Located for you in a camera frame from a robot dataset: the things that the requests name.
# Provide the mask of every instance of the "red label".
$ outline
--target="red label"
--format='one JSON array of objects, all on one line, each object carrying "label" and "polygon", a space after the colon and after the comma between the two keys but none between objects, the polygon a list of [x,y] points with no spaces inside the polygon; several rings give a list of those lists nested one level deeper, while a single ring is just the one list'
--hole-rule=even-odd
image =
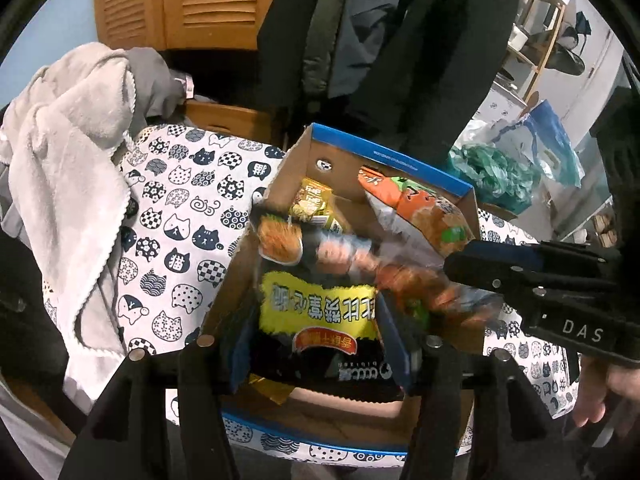
[{"label": "red label", "polygon": [[304,328],[293,336],[294,352],[302,352],[313,346],[335,348],[347,355],[354,355],[358,350],[358,342],[349,334],[322,326]]}]

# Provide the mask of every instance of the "screw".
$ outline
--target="screw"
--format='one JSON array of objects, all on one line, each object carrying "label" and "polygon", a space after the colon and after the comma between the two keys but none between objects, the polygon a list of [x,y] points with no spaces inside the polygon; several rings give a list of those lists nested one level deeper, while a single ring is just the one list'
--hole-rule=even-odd
[{"label": "screw", "polygon": [[492,354],[498,361],[502,361],[503,363],[507,362],[511,359],[511,354],[507,352],[504,348],[496,348]]},{"label": "screw", "polygon": [[129,359],[132,361],[140,361],[145,356],[145,351],[142,348],[134,348],[129,352]]},{"label": "screw", "polygon": [[203,334],[196,339],[196,345],[198,345],[201,348],[206,348],[208,346],[213,345],[215,340],[216,338],[214,338],[212,335]]},{"label": "screw", "polygon": [[442,346],[442,338],[436,335],[428,335],[427,346],[430,348],[440,348]]}]

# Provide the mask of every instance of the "wooden shelf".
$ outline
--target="wooden shelf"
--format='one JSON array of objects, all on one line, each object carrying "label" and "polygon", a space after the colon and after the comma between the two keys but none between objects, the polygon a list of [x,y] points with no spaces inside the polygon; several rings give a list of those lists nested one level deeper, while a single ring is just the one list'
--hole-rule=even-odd
[{"label": "wooden shelf", "polygon": [[525,56],[520,51],[515,50],[510,44],[507,44],[507,50],[522,62],[527,63],[531,65],[533,68],[535,68],[536,72],[538,71],[538,66],[532,60],[530,60],[527,56]]}]

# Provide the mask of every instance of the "cardboard box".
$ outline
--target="cardboard box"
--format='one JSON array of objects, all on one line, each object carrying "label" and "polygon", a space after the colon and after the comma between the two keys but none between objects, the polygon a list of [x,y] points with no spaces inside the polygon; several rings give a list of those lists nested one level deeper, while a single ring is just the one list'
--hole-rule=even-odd
[{"label": "cardboard box", "polygon": [[[265,203],[286,214],[302,178],[308,176],[334,190],[336,205],[356,234],[379,238],[382,228],[358,183],[358,170],[364,164],[387,176],[411,178],[441,193],[460,208],[473,234],[480,237],[472,186],[401,153],[319,124],[309,126],[287,152],[266,192]],[[203,333],[216,335],[220,320],[238,306],[245,291],[253,286],[258,257],[257,237],[248,230],[204,320]],[[441,335],[463,351],[482,353],[484,330],[460,328],[452,320]],[[472,392],[462,392],[461,436],[472,400]],[[386,453],[406,451],[419,407],[418,397],[376,404],[301,388],[279,406],[246,385],[236,395],[223,399],[223,410],[232,418],[274,434],[323,446]]]}]

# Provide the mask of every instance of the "finger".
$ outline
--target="finger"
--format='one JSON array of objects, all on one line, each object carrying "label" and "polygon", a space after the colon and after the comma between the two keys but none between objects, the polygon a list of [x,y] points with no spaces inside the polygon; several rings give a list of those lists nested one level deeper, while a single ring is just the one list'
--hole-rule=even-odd
[{"label": "finger", "polygon": [[607,373],[607,386],[627,399],[640,401],[640,370],[611,365]]},{"label": "finger", "polygon": [[578,397],[572,412],[575,425],[583,427],[587,422],[599,422],[605,413],[604,399],[607,396],[607,364],[583,356],[580,363]]}]

